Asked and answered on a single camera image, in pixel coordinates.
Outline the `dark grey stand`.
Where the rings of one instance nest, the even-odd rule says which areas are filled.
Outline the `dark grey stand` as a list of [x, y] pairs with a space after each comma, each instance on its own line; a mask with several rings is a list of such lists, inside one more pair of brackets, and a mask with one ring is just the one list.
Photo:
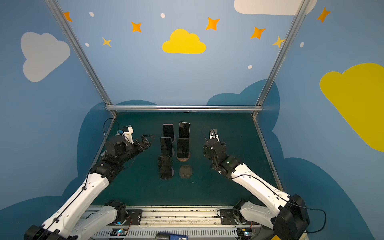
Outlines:
[[189, 165], [181, 166], [179, 169], [179, 175], [182, 179], [190, 179], [193, 174], [193, 169]]

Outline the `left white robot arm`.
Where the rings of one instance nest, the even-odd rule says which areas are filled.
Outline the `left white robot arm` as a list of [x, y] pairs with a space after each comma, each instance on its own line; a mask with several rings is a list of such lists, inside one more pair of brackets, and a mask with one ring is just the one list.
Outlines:
[[83, 222], [81, 216], [95, 198], [124, 169], [124, 163], [134, 159], [151, 146], [149, 138], [129, 142], [123, 135], [111, 138], [107, 143], [106, 153], [98, 164], [93, 166], [85, 181], [76, 192], [40, 226], [32, 225], [24, 234], [26, 240], [89, 240], [100, 229], [109, 224], [124, 224], [128, 214], [126, 205], [109, 201], [101, 210]]

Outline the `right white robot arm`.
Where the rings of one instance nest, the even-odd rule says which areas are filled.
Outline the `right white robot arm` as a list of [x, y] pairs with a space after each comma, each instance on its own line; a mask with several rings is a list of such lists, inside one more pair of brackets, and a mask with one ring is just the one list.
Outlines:
[[204, 155], [212, 161], [213, 169], [225, 178], [247, 189], [265, 206], [250, 201], [239, 202], [236, 208], [246, 221], [257, 222], [274, 231], [281, 240], [299, 240], [310, 225], [303, 198], [280, 191], [252, 172], [248, 166], [229, 156], [226, 144], [216, 138], [204, 144]]

